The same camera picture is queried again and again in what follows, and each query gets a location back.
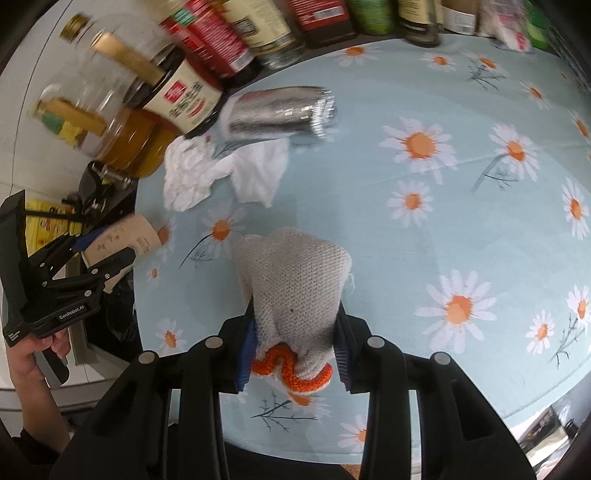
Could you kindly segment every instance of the floral tablecloth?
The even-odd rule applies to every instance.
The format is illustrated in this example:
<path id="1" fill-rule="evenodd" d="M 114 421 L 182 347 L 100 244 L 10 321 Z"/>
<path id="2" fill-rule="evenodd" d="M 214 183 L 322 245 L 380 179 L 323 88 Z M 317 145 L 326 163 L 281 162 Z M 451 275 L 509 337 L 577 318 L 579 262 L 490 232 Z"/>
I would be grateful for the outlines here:
<path id="1" fill-rule="evenodd" d="M 293 146 L 273 207 L 238 204 L 222 180 L 166 212 L 163 168 L 141 181 L 137 211 L 171 236 L 135 266 L 144 347 L 184 351 L 243 313 L 232 245 L 293 226 L 351 254 L 350 314 L 405 352 L 450 352 L 510 426 L 574 386 L 591 368 L 591 112 L 567 65 L 444 35 L 428 51 L 347 48 L 249 89 L 293 85 L 334 91 L 339 122 Z M 336 377 L 310 397 L 253 378 L 222 398 L 223 428 L 268 455 L 359 463 L 367 402 Z"/>

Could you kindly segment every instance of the orange cuff trim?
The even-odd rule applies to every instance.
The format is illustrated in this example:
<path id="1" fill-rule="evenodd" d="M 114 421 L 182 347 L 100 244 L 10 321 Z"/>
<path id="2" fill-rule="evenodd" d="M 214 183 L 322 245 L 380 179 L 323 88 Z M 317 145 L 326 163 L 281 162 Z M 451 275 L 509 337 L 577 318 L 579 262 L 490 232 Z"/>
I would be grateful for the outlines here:
<path id="1" fill-rule="evenodd" d="M 302 380 L 296 377 L 297 355 L 285 343 L 278 343 L 269 348 L 265 358 L 261 361 L 255 360 L 252 364 L 252 372 L 266 377 L 271 375 L 281 364 L 281 378 L 283 384 L 295 393 L 314 393 L 325 387 L 333 374 L 332 365 L 326 364 L 320 373 L 310 380 Z"/>

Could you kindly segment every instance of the person's arm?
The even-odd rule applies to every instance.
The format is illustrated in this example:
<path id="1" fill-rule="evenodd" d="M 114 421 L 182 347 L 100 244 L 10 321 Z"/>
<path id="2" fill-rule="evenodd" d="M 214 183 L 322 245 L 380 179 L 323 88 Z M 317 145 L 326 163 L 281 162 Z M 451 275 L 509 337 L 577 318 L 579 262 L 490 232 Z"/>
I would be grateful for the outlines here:
<path id="1" fill-rule="evenodd" d="M 33 357 L 33 352 L 42 352 L 49 347 L 58 357 L 64 358 L 70 352 L 67 330 L 43 340 L 29 335 L 14 347 L 7 348 L 8 369 L 21 400 L 24 429 L 38 442 L 61 453 L 70 441 L 70 435 Z"/>

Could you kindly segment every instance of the yellow package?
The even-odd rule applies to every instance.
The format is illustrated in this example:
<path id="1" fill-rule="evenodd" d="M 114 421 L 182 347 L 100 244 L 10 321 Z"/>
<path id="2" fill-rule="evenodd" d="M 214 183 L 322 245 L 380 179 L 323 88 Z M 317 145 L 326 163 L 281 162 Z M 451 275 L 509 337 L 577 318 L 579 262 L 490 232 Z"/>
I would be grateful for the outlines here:
<path id="1" fill-rule="evenodd" d="M 72 207 L 68 205 L 55 205 L 40 200 L 27 200 L 25 203 L 27 210 L 37 212 L 52 213 L 72 213 Z M 82 224 L 78 222 L 69 222 L 55 218 L 41 218 L 27 216 L 27 229 L 25 236 L 27 238 L 27 253 L 32 255 L 40 248 L 46 246 L 52 240 L 69 232 L 70 235 L 82 233 Z"/>

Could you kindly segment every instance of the white tissue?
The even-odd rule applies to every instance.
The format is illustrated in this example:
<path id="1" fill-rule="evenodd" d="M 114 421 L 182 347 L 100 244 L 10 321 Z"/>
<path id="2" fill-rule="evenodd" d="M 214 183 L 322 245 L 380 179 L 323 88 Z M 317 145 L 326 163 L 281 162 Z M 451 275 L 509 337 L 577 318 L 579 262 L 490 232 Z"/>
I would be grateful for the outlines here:
<path id="1" fill-rule="evenodd" d="M 239 202 L 270 207 L 289 158 L 289 140 L 244 145 L 227 157 L 212 158 L 215 145 L 205 137 L 179 137 L 164 156 L 164 207 L 184 212 L 210 195 L 214 181 L 231 175 Z"/>

